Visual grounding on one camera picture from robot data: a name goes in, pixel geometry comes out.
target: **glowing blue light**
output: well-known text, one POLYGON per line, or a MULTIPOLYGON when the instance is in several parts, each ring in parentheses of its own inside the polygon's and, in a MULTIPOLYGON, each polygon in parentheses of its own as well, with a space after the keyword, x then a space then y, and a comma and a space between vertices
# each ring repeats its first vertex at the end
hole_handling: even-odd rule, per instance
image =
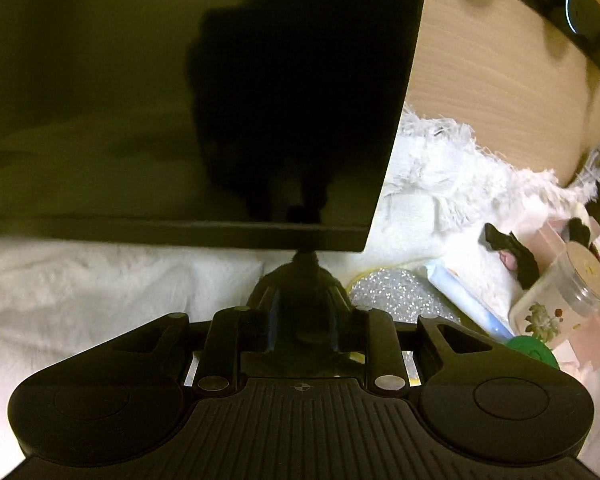
POLYGON ((571 29, 571 31, 574 34, 577 34, 576 29, 573 27, 573 24, 571 23, 571 19, 569 17, 569 0, 565 0, 564 1, 564 14, 565 16, 567 16, 567 23, 569 24, 569 28, 571 29))

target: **green lid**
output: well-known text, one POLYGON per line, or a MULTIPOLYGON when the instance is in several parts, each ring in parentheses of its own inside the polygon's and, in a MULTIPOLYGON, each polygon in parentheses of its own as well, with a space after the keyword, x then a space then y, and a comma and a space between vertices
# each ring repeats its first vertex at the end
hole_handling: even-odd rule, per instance
POLYGON ((542 361, 544 364, 560 369, 558 361, 555 360, 554 354, 549 350, 542 341, 528 335, 517 335, 507 341, 506 345, 512 350, 527 355, 532 359, 542 361))

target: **black screen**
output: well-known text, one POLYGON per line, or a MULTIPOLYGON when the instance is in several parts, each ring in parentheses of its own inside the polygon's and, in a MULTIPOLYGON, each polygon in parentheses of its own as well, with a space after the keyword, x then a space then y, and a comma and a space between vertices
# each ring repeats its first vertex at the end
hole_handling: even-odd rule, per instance
POLYGON ((368 231, 420 4, 0 0, 0 219, 368 231))

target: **wood grain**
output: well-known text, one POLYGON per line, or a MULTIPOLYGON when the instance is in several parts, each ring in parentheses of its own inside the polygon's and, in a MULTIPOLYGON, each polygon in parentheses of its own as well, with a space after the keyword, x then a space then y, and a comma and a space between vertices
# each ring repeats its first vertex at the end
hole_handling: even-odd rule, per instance
POLYGON ((600 142, 600 70, 520 0, 425 0, 406 100, 563 184, 600 142))

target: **clear plastic jar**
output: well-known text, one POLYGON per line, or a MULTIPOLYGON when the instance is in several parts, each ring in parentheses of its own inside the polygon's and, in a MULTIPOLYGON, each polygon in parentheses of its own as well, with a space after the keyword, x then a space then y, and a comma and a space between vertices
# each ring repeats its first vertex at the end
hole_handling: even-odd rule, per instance
POLYGON ((600 263, 585 247, 568 242, 565 250, 512 307, 513 332, 556 348, 600 309, 600 263))

